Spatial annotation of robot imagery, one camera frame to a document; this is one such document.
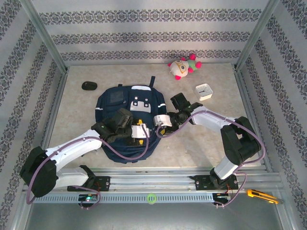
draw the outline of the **computer mouse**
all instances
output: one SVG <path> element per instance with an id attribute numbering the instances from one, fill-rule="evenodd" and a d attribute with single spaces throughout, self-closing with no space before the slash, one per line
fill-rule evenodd
<path id="1" fill-rule="evenodd" d="M 95 90 L 97 89 L 97 83 L 92 82 L 92 81 L 85 81 L 83 82 L 81 88 L 83 90 Z"/>

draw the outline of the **plush doll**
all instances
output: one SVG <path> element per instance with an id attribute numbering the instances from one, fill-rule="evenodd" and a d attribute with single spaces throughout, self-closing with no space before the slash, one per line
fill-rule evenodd
<path id="1" fill-rule="evenodd" d="M 196 62 L 195 59 L 196 55 L 191 54 L 189 60 L 182 57 L 181 60 L 168 64 L 171 69 L 170 72 L 175 76 L 176 80 L 180 80 L 182 77 L 187 76 L 188 73 L 192 73 L 201 67 L 201 62 Z"/>

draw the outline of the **patterned wallpaper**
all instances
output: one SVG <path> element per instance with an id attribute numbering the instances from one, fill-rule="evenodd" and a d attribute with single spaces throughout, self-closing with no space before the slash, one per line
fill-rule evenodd
<path id="1" fill-rule="evenodd" d="M 66 65 L 235 63 L 268 0 L 33 0 Z"/>
<path id="2" fill-rule="evenodd" d="M 280 1 L 241 71 L 299 229 L 307 229 L 306 16 L 306 1 Z"/>
<path id="3" fill-rule="evenodd" d="M 17 0 L 0 0 L 0 230 L 21 194 L 19 172 L 41 144 L 60 70 Z"/>

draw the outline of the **yellow box cutter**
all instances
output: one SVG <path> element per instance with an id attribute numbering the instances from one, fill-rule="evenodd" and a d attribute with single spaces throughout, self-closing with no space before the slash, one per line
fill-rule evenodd
<path id="1" fill-rule="evenodd" d="M 271 204 L 282 204 L 283 203 L 281 199 L 278 199 L 272 195 L 269 195 L 269 194 L 266 194 L 266 193 L 263 193 L 263 192 L 260 192 L 254 189 L 248 189 L 246 193 L 250 197 L 258 197 L 260 199 L 264 199 L 268 201 Z"/>

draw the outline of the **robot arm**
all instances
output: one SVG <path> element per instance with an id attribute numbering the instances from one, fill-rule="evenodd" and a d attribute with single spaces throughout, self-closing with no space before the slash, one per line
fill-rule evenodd
<path id="1" fill-rule="evenodd" d="M 100 148 L 102 139 L 107 143 L 112 143 L 116 138 L 137 136 L 141 128 L 133 127 L 132 121 L 133 117 L 130 111 L 119 109 L 112 119 L 106 118 L 101 123 L 96 123 L 91 129 L 73 140 L 46 150 L 36 147 L 31 150 L 22 166 L 20 176 L 29 185 L 37 168 L 57 151 L 57 154 L 52 156 L 36 175 L 31 189 L 33 194 L 36 197 L 42 197 L 54 188 L 69 185 L 91 188 L 95 175 L 87 166 L 81 165 L 75 169 L 63 167 L 74 159 Z M 149 135 L 148 128 L 143 126 Z"/>
<path id="2" fill-rule="evenodd" d="M 155 119 L 156 125 L 166 126 L 166 135 L 176 132 L 180 125 L 187 122 L 190 117 L 192 118 L 189 119 L 189 122 L 193 125 L 201 125 L 221 133 L 225 157 L 210 172 L 210 180 L 214 187 L 223 187 L 243 162 L 261 150 L 260 143 L 251 134 L 232 123 L 235 122 L 254 133 L 247 118 L 225 117 L 207 109 L 200 103 L 190 104 L 182 93 L 172 97 L 171 101 L 179 112 L 167 113 Z"/>

